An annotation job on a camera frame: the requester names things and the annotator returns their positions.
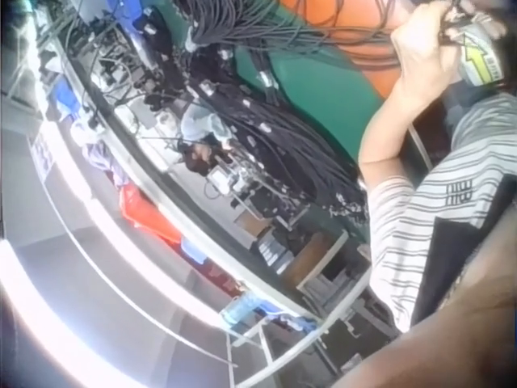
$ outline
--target metal pole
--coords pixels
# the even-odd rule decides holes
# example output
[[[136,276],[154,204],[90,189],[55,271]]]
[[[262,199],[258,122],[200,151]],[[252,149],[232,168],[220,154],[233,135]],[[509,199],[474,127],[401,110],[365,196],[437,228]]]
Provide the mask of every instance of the metal pole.
[[[270,377],[273,373],[281,370],[285,365],[294,360],[297,356],[299,356],[306,348],[314,343],[318,338],[320,338],[329,328],[334,325],[334,323],[343,316],[343,313],[350,309],[352,303],[363,293],[363,291],[368,287],[368,283],[370,281],[370,275],[372,274],[372,269],[369,268],[359,279],[359,281],[355,284],[354,288],[349,292],[348,295],[336,306],[336,308],[329,314],[329,317],[326,321],[315,331],[310,332],[304,339],[302,339],[298,344],[294,345],[292,348],[286,351],[282,356],[277,358],[272,364],[268,365],[266,368],[262,369],[260,372],[254,374],[244,382],[241,382],[237,385],[237,388],[249,388],[259,384],[265,378]]]

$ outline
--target label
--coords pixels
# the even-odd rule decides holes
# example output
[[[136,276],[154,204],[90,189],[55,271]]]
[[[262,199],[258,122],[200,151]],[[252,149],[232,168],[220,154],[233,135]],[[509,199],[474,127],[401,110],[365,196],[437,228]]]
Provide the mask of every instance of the label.
[[[471,24],[463,29],[462,73],[474,86],[504,78],[492,40],[482,27]]]
[[[38,133],[36,139],[31,144],[31,155],[40,180],[44,183],[54,165],[54,157],[41,132]]]

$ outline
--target blue object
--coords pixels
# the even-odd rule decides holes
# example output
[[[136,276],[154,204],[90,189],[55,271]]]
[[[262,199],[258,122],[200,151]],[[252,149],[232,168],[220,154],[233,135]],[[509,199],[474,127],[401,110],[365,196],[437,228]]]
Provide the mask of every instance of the blue object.
[[[305,331],[309,333],[317,328],[317,324],[314,320],[304,317],[295,318],[289,314],[285,314],[277,306],[257,297],[251,291],[242,294],[227,305],[226,308],[221,311],[221,317],[230,327],[235,327],[255,310],[263,311],[264,314],[271,319],[280,318],[282,322],[287,323],[296,331]]]
[[[185,237],[181,237],[181,249],[188,255],[188,257],[199,264],[203,264],[208,258],[196,245]]]
[[[59,102],[62,107],[65,107],[66,112],[61,112],[64,114],[62,118],[69,115],[75,116],[81,109],[81,103],[79,103],[78,98],[65,77],[60,77],[52,90],[51,97]]]
[[[119,0],[107,0],[111,12],[117,7],[116,3],[118,2]],[[118,5],[118,8],[116,8],[115,18],[129,35],[135,37],[140,36],[140,34],[132,25],[132,22],[140,18],[142,13],[140,0],[124,0],[124,4]]]
[[[263,302],[263,299],[248,291],[227,305],[221,311],[221,317],[230,327],[234,327],[246,319],[255,309],[258,309]]]

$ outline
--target hand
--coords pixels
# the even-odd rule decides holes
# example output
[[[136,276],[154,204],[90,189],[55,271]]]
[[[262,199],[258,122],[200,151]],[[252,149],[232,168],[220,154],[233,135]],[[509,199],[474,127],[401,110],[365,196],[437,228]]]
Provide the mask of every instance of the hand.
[[[418,6],[391,36],[401,62],[395,90],[420,109],[439,98],[457,74],[460,48],[439,44],[440,25],[450,5],[439,1]]]

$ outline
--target orange object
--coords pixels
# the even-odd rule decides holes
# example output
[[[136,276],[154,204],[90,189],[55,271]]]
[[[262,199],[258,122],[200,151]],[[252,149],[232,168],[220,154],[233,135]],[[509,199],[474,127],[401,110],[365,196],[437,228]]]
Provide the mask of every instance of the orange object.
[[[135,226],[155,234],[167,242],[179,244],[181,233],[174,228],[158,209],[146,200],[140,189],[130,183],[120,189],[120,210],[122,215]]]
[[[377,0],[384,4],[388,4],[389,0]],[[336,27],[373,27],[380,23],[380,13],[376,0],[345,0],[343,8],[335,18],[336,0],[281,0],[282,4],[296,11],[298,15],[305,18],[308,23],[320,26]],[[387,23],[388,29],[394,29],[404,23],[414,5],[410,0],[394,0],[393,9],[389,14]],[[348,32],[335,32],[335,36],[354,37],[355,35]],[[367,55],[385,55],[393,50],[391,47],[380,47],[377,45],[360,45],[356,47],[346,47],[348,52],[367,54]],[[395,82],[398,80],[400,70],[365,70],[364,76],[370,81],[379,94],[386,98],[393,89]]]

